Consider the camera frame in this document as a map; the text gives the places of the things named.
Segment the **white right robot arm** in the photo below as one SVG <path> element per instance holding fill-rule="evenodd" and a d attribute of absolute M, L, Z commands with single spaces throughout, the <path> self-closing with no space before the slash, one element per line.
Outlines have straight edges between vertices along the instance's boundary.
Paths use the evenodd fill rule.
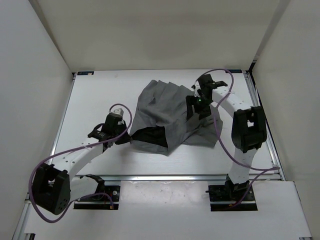
<path fill-rule="evenodd" d="M 210 116 L 212 102 L 217 102 L 232 117 L 231 140 L 235 146 L 232 167 L 227 174 L 224 193 L 236 200 L 249 189 L 249 171 L 257 150 L 267 139 L 266 117 L 261 106 L 251 106 L 227 92 L 224 81 L 198 79 L 192 85 L 193 95 L 186 99 L 189 120 L 194 113 L 201 120 Z"/>

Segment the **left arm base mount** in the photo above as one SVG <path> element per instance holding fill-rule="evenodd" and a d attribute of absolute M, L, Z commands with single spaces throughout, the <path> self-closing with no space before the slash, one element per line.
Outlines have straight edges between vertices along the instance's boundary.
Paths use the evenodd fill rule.
<path fill-rule="evenodd" d="M 98 175 L 77 176 L 71 182 L 75 210 L 118 210 L 120 193 L 120 182 L 108 182 Z"/>

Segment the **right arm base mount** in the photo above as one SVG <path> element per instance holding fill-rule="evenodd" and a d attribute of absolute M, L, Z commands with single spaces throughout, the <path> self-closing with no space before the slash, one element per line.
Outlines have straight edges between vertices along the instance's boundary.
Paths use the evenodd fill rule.
<path fill-rule="evenodd" d="M 209 195 L 211 212 L 252 212 L 258 211 L 253 187 L 230 193 L 224 185 L 209 185 L 205 191 Z"/>

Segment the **grey pleated skirt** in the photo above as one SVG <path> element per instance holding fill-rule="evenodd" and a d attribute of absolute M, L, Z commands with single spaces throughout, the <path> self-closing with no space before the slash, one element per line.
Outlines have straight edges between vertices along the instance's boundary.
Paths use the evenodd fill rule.
<path fill-rule="evenodd" d="M 192 91 L 183 85 L 151 80 L 138 97 L 130 129 L 132 145 L 144 152 L 168 156 L 180 145 L 213 148 L 223 121 L 218 110 L 199 119 L 187 119 L 186 96 Z"/>

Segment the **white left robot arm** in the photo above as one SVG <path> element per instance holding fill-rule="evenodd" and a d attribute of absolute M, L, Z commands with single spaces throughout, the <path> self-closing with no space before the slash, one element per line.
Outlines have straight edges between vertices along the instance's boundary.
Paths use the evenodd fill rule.
<path fill-rule="evenodd" d="M 73 202 L 87 199 L 107 200 L 112 210 L 114 201 L 105 191 L 105 181 L 93 173 L 84 176 L 78 176 L 78 173 L 113 144 L 128 140 L 124 120 L 100 123 L 77 147 L 54 154 L 55 162 L 41 161 L 32 171 L 28 183 L 29 200 L 37 214 L 51 223 L 52 220 L 46 218 L 40 209 L 62 218 Z"/>

